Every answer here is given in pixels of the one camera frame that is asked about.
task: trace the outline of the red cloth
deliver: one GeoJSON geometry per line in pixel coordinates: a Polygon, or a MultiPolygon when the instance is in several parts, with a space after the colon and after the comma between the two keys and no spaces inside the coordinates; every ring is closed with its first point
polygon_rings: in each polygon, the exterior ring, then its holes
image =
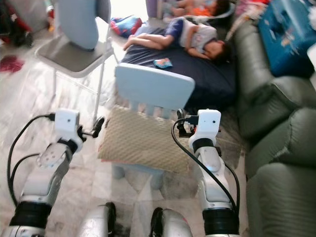
{"type": "Polygon", "coordinates": [[[7,55],[0,61],[0,72],[17,72],[21,70],[24,64],[23,60],[17,58],[14,55],[7,55]]]}

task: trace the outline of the child's arm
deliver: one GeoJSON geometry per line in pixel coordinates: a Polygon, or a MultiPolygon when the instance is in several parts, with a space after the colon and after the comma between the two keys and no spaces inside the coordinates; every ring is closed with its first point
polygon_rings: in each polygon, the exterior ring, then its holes
{"type": "Polygon", "coordinates": [[[189,29],[188,36],[187,36],[187,41],[186,41],[186,47],[185,47],[186,50],[189,50],[191,48],[192,36],[197,31],[198,31],[198,26],[192,26],[189,29]]]}
{"type": "Polygon", "coordinates": [[[193,57],[209,59],[205,54],[202,54],[202,53],[198,52],[195,48],[190,48],[188,50],[188,54],[190,54],[193,57]]]}

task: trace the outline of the boy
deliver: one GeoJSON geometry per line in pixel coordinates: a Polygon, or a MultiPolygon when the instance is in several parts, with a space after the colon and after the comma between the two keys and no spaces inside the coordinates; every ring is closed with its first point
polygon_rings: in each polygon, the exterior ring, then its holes
{"type": "Polygon", "coordinates": [[[217,40],[216,29],[203,24],[195,25],[184,17],[173,19],[166,29],[164,36],[140,34],[130,36],[123,47],[126,50],[132,44],[163,50],[172,44],[179,44],[194,57],[225,62],[231,54],[230,47],[221,40],[217,40]]]}
{"type": "Polygon", "coordinates": [[[166,3],[173,16],[179,17],[184,15],[199,15],[201,8],[207,12],[207,16],[218,16],[227,12],[230,8],[229,0],[180,0],[173,4],[166,3]]]}

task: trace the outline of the white shirt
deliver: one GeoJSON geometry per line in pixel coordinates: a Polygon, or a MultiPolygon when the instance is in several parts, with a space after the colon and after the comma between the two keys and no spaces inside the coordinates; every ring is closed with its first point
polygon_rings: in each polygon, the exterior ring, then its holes
{"type": "MultiPolygon", "coordinates": [[[[182,47],[186,46],[189,29],[193,26],[195,26],[195,24],[183,18],[183,29],[179,41],[182,47]]],[[[204,45],[215,38],[217,38],[217,32],[214,27],[199,24],[197,32],[192,36],[191,47],[195,48],[199,53],[204,53],[204,45]]]]}

